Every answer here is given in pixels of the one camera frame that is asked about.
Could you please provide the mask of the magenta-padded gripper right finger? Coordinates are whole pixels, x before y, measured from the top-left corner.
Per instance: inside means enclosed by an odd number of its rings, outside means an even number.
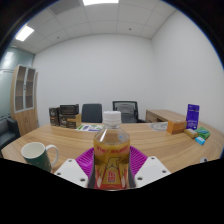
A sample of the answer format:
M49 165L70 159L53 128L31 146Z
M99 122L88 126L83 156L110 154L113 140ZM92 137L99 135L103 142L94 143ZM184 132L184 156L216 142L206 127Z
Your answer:
M147 157L133 146L130 147L128 177L131 188L143 187L170 174L156 156Z

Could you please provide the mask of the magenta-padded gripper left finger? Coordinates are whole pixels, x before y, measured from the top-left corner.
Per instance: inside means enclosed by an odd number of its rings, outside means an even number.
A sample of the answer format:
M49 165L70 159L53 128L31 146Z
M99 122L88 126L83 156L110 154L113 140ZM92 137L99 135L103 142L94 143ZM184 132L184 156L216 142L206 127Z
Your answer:
M67 159L55 175L84 188L93 187L93 161L94 149L91 148L76 159Z

